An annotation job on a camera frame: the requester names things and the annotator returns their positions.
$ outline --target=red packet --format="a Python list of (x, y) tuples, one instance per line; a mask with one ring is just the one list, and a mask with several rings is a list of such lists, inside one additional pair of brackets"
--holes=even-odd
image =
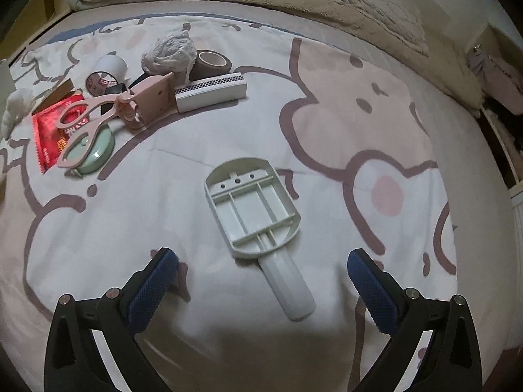
[[(66, 146), (72, 134), (82, 125), (89, 122), (89, 117), (86, 116), (81, 122), (69, 129), (62, 130), (55, 126), (58, 117), (69, 104), (83, 99), (84, 96), (82, 94), (74, 94), (33, 115), (32, 123), (36, 155), (42, 174), (50, 167), (56, 165), (62, 149)], [(72, 108), (65, 116), (64, 123), (77, 119), (85, 111), (86, 107), (77, 106)]]

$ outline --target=black tape roll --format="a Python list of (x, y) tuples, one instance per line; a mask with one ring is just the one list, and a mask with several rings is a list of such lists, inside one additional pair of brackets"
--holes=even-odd
[(189, 74), (191, 81), (225, 75), (231, 71), (232, 63), (223, 54), (212, 50), (198, 50), (196, 62)]

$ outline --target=blue textured pad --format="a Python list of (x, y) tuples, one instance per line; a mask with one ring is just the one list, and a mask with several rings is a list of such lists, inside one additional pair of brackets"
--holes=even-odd
[(178, 270), (178, 257), (169, 250), (127, 306), (127, 327), (135, 335), (144, 331)]
[(365, 261), (356, 252), (347, 259), (347, 273), (360, 294), (378, 330), (393, 335), (398, 329), (398, 309)]

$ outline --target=cartoon print bedsheet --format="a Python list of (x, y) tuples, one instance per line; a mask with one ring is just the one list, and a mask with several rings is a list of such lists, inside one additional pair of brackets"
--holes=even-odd
[[(57, 299), (121, 287), (166, 246), (183, 262), (180, 284), (138, 342), (173, 390), (351, 391), (388, 340), (347, 276), (352, 249), (426, 297), (457, 291), (449, 205), (416, 102), (403, 82), (354, 54), (203, 16), (104, 26), (29, 52), (11, 72), (41, 97), (66, 77), (82, 87), (96, 60), (113, 53), (132, 81), (141, 53), (181, 29), (198, 49), (231, 59), (246, 99), (174, 113), (140, 132), (114, 120), (112, 157), (82, 179), (57, 167), (40, 173), (28, 119), (0, 144), (0, 332), (41, 390)], [(317, 304), (304, 321), (286, 318), (255, 264), (230, 256), (206, 202), (207, 175), (239, 157), (269, 160), (302, 215), (288, 248)], [(398, 390), (427, 343), (425, 335)], [(126, 390), (107, 350), (103, 357)]]

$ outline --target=ball of yarn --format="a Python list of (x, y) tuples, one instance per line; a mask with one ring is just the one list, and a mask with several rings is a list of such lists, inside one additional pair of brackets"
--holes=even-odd
[(177, 32), (159, 39), (150, 50), (142, 54), (142, 69), (149, 75), (167, 75), (169, 72), (189, 73), (196, 61), (196, 49), (188, 31)]
[(29, 114), (34, 105), (35, 98), (28, 88), (20, 88), (9, 95), (0, 125), (0, 140), (8, 139), (11, 136), (15, 123)]

